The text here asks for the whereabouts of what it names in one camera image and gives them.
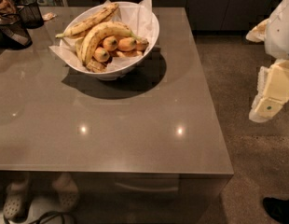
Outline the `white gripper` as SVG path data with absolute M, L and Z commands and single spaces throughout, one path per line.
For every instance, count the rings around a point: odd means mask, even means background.
M 246 39 L 264 42 L 265 52 L 278 59 L 270 67 L 261 66 L 258 73 L 249 120 L 262 123 L 277 115 L 289 101 L 289 0 L 282 0 L 268 19 L 248 32 Z

